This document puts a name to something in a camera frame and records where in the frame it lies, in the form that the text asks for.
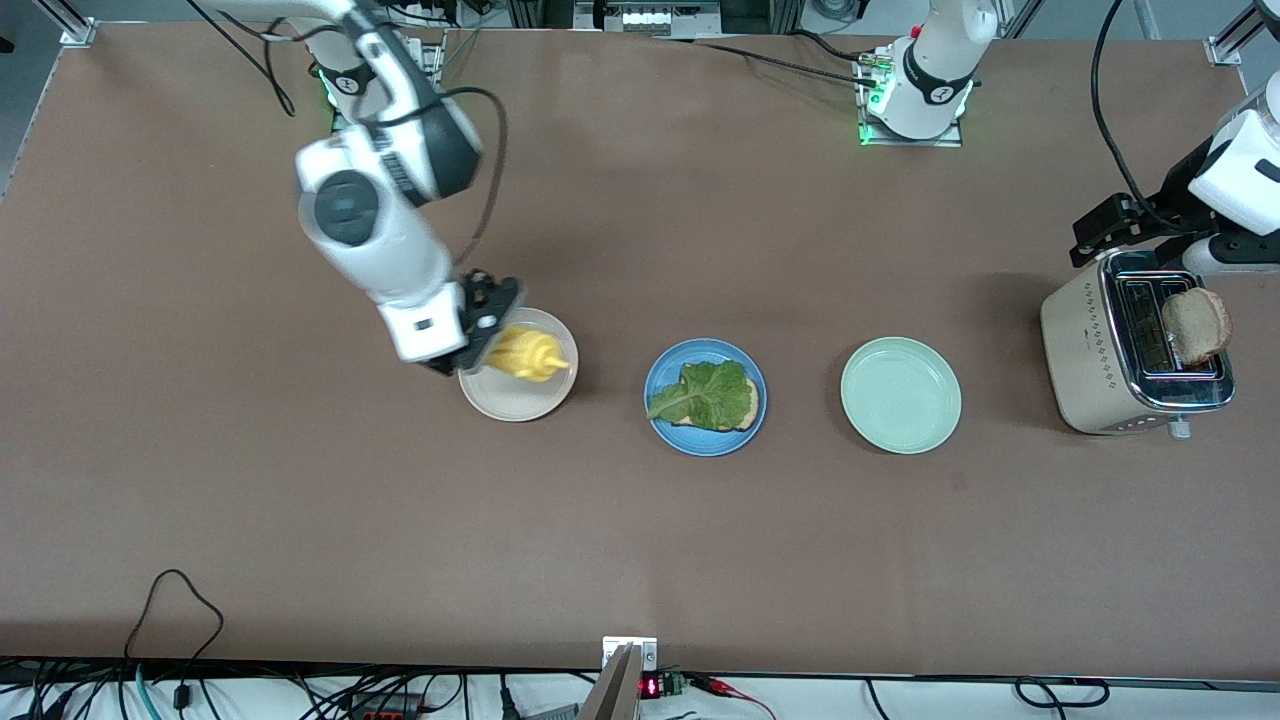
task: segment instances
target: toast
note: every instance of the toast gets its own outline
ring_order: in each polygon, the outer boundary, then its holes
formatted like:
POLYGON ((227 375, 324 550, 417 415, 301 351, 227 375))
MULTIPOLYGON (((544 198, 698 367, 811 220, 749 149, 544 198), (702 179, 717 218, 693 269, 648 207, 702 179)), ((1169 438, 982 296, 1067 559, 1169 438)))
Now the toast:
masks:
POLYGON ((1226 350, 1231 316, 1217 293, 1193 287, 1165 301, 1160 310, 1174 354, 1183 365, 1203 365, 1226 350))
MULTIPOLYGON (((732 428, 724 428, 724 427, 716 428, 717 430, 722 433, 727 433, 730 430, 748 430, 755 423, 755 418, 760 414, 760 388, 755 387, 755 383, 751 382, 751 378, 746 378, 746 384, 751 388, 751 409, 746 411, 746 416, 742 418, 742 421, 739 423, 737 425, 733 425, 732 428)), ((689 418, 681 418, 680 420, 672 424, 692 425, 694 423, 689 418)))

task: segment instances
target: mustard bottle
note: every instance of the mustard bottle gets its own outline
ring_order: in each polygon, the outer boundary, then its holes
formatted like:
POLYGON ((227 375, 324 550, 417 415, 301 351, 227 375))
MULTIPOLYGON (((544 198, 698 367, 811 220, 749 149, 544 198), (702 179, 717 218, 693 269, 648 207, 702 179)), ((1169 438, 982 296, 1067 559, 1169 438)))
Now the mustard bottle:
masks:
POLYGON ((503 329, 485 364, 535 383, 544 383, 556 370, 568 368, 554 337, 520 325, 503 329))

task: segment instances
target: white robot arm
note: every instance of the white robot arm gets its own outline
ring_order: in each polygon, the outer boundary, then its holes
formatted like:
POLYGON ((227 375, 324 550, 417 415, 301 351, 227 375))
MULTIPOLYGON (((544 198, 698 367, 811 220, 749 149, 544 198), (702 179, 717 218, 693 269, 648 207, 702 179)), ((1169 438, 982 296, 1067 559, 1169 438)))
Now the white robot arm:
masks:
POLYGON ((378 305, 401 360, 445 374, 480 363, 522 299, 513 278, 456 275, 452 258, 416 208, 466 190, 480 138, 431 86, 394 27, 369 0, 214 0, 229 13, 288 17, 351 127, 296 158, 298 215, 307 237, 378 305))
POLYGON ((964 110, 973 73, 997 27, 992 0, 931 0, 919 31, 883 50, 888 72, 867 111, 902 137, 938 137, 964 110))
POLYGON ((1116 193, 1075 222, 1071 263, 1100 251, 1166 237, 1161 265, 1201 275, 1280 273, 1280 70, 1219 122, 1147 199, 1152 217, 1116 193))

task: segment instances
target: cable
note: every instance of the cable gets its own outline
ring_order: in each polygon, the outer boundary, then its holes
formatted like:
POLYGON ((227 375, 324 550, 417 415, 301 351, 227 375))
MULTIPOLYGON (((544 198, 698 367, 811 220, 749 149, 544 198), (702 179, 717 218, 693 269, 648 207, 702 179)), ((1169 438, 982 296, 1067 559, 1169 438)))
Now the cable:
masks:
POLYGON ((888 712, 884 712, 884 706, 879 703, 879 696, 876 694, 876 685, 872 683, 870 678, 863 678, 867 683, 867 691, 872 693, 872 705, 876 706, 876 712, 879 712, 881 720, 888 720, 888 712))
POLYGON ((227 18, 227 22, 229 22, 233 26, 238 27, 239 29, 242 29, 242 31, 252 35, 253 37, 261 40, 262 42, 303 42, 306 40, 311 40, 312 37, 315 37, 317 35, 321 35, 321 33, 325 33, 325 32, 337 32, 338 35, 346 35, 346 33, 342 32, 342 28, 338 27, 338 26, 320 26, 320 27, 310 29, 310 31, 307 31, 307 32, 305 32, 302 35, 279 35, 278 32, 275 32, 275 28, 279 27, 280 23, 283 23, 285 20, 285 18, 276 18, 275 22, 273 22, 270 24, 270 27, 268 27, 266 32, 257 32, 256 29, 253 29, 253 28, 248 27, 247 24, 237 20, 230 14, 228 14, 228 13, 225 13, 223 10, 218 10, 218 14, 221 15, 221 17, 224 17, 224 18, 227 18))
POLYGON ((760 707, 764 708, 765 712, 769 714, 769 719, 771 720, 778 720, 778 716, 773 714, 773 710, 768 705, 764 705, 763 702, 755 700, 754 697, 751 697, 751 696, 749 696, 749 694, 746 694, 744 692, 740 692, 740 691, 737 692, 737 696, 735 696, 735 697, 737 697, 737 700, 745 700, 746 702, 753 702, 755 705, 759 705, 760 707))
POLYGON ((735 688, 733 685, 719 680, 717 678, 709 678, 698 673, 685 673, 685 678, 690 684, 700 691, 705 691, 717 697, 727 697, 732 700, 744 700, 753 705, 760 706, 765 712, 769 714, 769 720, 778 720, 778 716, 773 714, 773 708, 763 702, 755 700, 754 697, 744 693, 742 691, 735 688))
POLYGON ((1098 697, 1097 700, 1062 702, 1061 700, 1057 698, 1056 694, 1053 694, 1053 691, 1044 683, 1044 680, 1041 680, 1039 678, 1032 678, 1030 675, 1024 675, 1014 680, 1014 693, 1018 694, 1018 700, 1025 702, 1032 707, 1038 707, 1041 710, 1056 710, 1059 720, 1066 720, 1068 707, 1076 710, 1085 710, 1089 707, 1098 707, 1100 705, 1103 705, 1105 702, 1111 700, 1111 685, 1108 685, 1106 680, 1088 680, 1076 684, 1083 684, 1093 688, 1102 688, 1102 697, 1098 697), (1027 697, 1027 693, 1023 692, 1023 684, 1025 683, 1030 683, 1038 687, 1041 691, 1043 691, 1044 696, 1048 698, 1048 702, 1042 702, 1027 697))
POLYGON ((809 40, 817 42, 818 46, 822 47, 823 50, 826 50, 828 54, 835 55, 835 56, 840 58, 841 60, 849 60, 850 63, 856 63, 860 56, 868 55, 868 54, 872 53, 870 50, 864 50, 861 53, 844 53, 844 51, 837 50, 836 47, 833 47, 820 35, 809 32, 806 29, 794 29, 794 31, 788 32, 787 35, 792 35, 792 36, 796 36, 796 37, 808 37, 809 40))
POLYGON ((204 18, 206 23, 209 23, 209 27, 216 29, 218 35, 223 36, 227 40, 227 42, 230 42, 232 47, 234 47, 241 55, 243 55, 244 59, 248 60, 250 64, 252 64, 253 68, 257 69, 257 72, 261 73, 264 78, 266 78, 266 82, 271 83, 271 92, 275 94, 275 100, 280 104, 280 109, 284 110, 284 114, 291 118, 296 117, 297 108, 293 105, 293 99, 289 97, 289 94, 285 92, 284 88, 280 87, 280 83, 275 81, 275 76, 268 72, 266 68, 264 68, 262 64, 257 61, 257 58, 250 55, 248 50, 244 50, 243 45, 237 42, 236 38, 230 36, 230 33, 223 29, 223 26, 215 23, 214 18, 209 17, 209 13, 206 13, 204 8, 196 4, 196 0, 187 0, 187 4, 191 5, 191 8, 196 10, 196 13, 198 13, 200 17, 204 18))
POLYGON ((448 23, 449 27, 460 27, 457 22, 451 20, 449 18, 429 18, 426 15, 415 15, 413 13, 410 13, 396 5, 387 5, 387 6, 390 8, 393 12, 396 12, 397 14, 404 15, 406 18, 412 18, 415 20, 422 20, 428 23, 448 23))
POLYGON ((726 45, 714 45, 714 44, 710 44, 710 42, 699 42, 698 46, 699 47, 712 47, 712 49, 716 49, 716 50, 723 50, 724 53, 732 53, 735 55, 741 55, 744 58, 750 58, 753 60, 760 60, 762 63, 769 63, 769 64, 773 64, 773 65, 778 65, 780 68, 787 68, 787 69, 792 69, 792 70, 801 72, 801 73, 809 73, 809 74, 814 74, 814 76, 819 76, 819 77, 838 79, 838 81, 844 81, 844 82, 851 82, 854 85, 864 85, 867 87, 874 87, 874 85, 876 85, 876 81, 873 81, 870 78, 859 78, 859 77, 854 77, 854 76, 842 76, 840 73, 832 73, 832 72, 828 72, 828 70, 819 70, 818 68, 809 68, 809 67, 805 67, 805 65, 797 65, 795 63, 788 63, 786 60, 778 60, 777 58, 768 58, 765 55, 756 55, 755 53, 751 53, 749 50, 739 50, 737 47, 728 47, 726 45))
POLYGON ((453 701, 458 700, 458 696, 462 694, 462 675, 458 675, 458 687, 457 689, 453 691, 453 694, 449 696, 449 700, 435 706, 426 705, 426 689, 431 687, 431 683, 435 682, 435 678, 436 678, 435 675, 431 675, 431 679, 426 682, 426 687, 422 688, 422 696, 417 701, 417 711, 422 715, 430 715, 433 712, 439 712, 444 710, 445 707, 453 705, 453 701))
POLYGON ((151 716, 151 720, 161 720, 160 712, 156 711, 155 703, 151 702, 151 694, 147 693, 147 684, 142 680, 141 662, 133 669, 133 687, 138 689, 138 697, 142 698, 142 707, 147 708, 147 715, 151 716))
POLYGON ((466 37, 466 40, 463 40, 461 44, 458 44, 458 47, 453 53, 449 53, 449 56, 445 58, 443 63, 440 63, 440 74, 442 76, 444 74, 444 68, 448 68, 449 63, 452 63, 454 58, 457 58, 458 55, 461 55, 462 51, 466 50, 466 47, 470 44, 475 42, 476 36, 480 35, 480 28, 483 28, 484 26, 489 24, 495 18, 500 17, 502 15, 502 10, 504 10, 504 9, 506 8, 495 8, 486 17, 483 17, 483 18, 480 18, 479 22, 476 22, 475 27, 471 28, 474 32, 471 35, 468 35, 466 37))
POLYGON ((1120 5, 1123 3, 1124 0, 1115 0, 1111 3, 1111 9, 1107 10, 1107 17, 1102 20, 1102 29, 1098 32, 1098 42, 1093 46, 1093 64, 1089 67, 1089 101, 1093 106, 1093 120, 1098 126, 1098 132, 1102 133, 1102 141, 1107 143, 1107 150, 1111 151, 1111 158, 1116 161, 1116 168, 1120 170, 1120 176, 1124 177, 1125 184, 1129 186, 1129 195, 1133 196, 1142 210, 1151 215, 1151 218, 1160 223, 1160 225, 1165 229, 1180 234, 1197 232, 1202 228, 1174 223, 1156 211, 1156 208, 1152 206, 1151 201, 1147 200, 1147 196, 1138 188, 1138 181, 1135 181, 1133 173, 1129 172, 1129 164, 1125 163, 1124 154, 1120 152, 1120 146, 1116 145, 1115 137, 1111 136, 1111 129, 1107 127, 1107 120, 1102 117, 1102 102, 1098 97, 1098 65, 1102 64, 1102 46, 1107 41, 1107 33, 1111 32, 1111 22, 1115 20, 1116 12, 1120 10, 1120 5))
POLYGON ((218 626, 214 628, 214 633, 209 635, 209 639, 206 639, 204 644, 196 648, 196 652, 191 653, 191 659, 187 660, 186 666, 191 667, 191 664, 200 657, 200 653, 205 652, 205 650, 209 646, 214 644, 214 641, 218 639, 218 635, 223 633, 223 626, 227 624, 227 618, 223 615, 223 611, 219 610, 216 605, 209 602, 209 598, 200 594, 200 591, 196 589, 196 585, 195 583, 191 582, 191 578, 188 578, 186 573, 183 573, 177 568, 169 568, 168 570, 163 570, 159 575, 155 577, 154 580, 151 580, 151 589, 147 591, 147 601, 142 605, 142 614, 138 615, 138 621, 133 624, 133 629, 129 630, 129 637, 124 641, 124 660, 133 660, 133 656, 129 655, 129 651, 133 648, 134 641, 138 639, 138 632, 142 630, 142 623, 146 621, 147 612, 151 611, 151 601, 155 600, 156 589, 160 587, 160 580, 163 580, 165 575, 178 575, 179 578, 182 578, 182 582, 187 584, 187 589, 191 591, 192 597, 195 597, 201 605, 207 607, 210 612, 214 614, 215 618, 218 618, 218 626))
POLYGON ((485 199, 484 210, 480 214, 480 223, 476 224, 475 232, 471 233, 471 242, 467 243, 454 260, 454 264, 461 265, 462 263, 466 263, 467 258, 471 256, 471 251, 480 245, 480 238, 484 237, 484 232, 489 229, 489 220, 493 217, 493 206, 498 201, 498 188, 502 184, 503 169, 507 165, 507 106, 502 104, 502 99, 483 87, 454 87, 453 90, 442 92, 435 100, 428 102, 426 105, 410 110, 398 118, 392 118, 389 120, 365 120, 365 124, 372 128, 389 128, 404 124, 410 120, 421 118, 426 113, 439 108, 449 97, 454 97, 457 95, 480 95, 486 97, 490 102, 493 102, 493 109, 498 114, 498 152, 494 156, 493 179, 489 182, 489 197, 485 199))

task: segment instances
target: brown table surface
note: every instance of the brown table surface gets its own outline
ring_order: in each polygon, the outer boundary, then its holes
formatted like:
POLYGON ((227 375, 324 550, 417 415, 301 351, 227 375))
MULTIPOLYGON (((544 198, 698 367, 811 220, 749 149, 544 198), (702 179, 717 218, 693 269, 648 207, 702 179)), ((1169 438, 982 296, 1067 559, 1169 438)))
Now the brown table surface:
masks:
MULTIPOLYGON (((701 669, 1280 679, 1276 281, 1213 282, 1240 393, 1192 442, 1084 437, 1055 409, 1038 307, 1071 222, 1123 187, 1089 51, 997 42, 963 150, 886 149, 858 145, 838 83, 481 35, 451 82, 512 124, 472 260, 582 356, 563 407, 508 425, 401 365, 298 229, 292 156, 324 131, 300 47, 276 53, 288 119, 205 27, 104 27, 64 54, 0 204, 3 651, 118 653, 178 566, 227 612, 220 657, 590 666, 644 633, 701 669), (923 456, 840 409, 845 360, 887 334, 964 388, 923 456), (768 378, 760 434, 717 460, 641 411, 652 361, 699 336, 768 378)), ((1152 190, 1242 95, 1198 44, 1116 42, 1105 86, 1152 190)), ((485 182, 425 209, 454 249, 485 182)), ((154 621, 140 655, 211 626, 177 583, 154 621)))

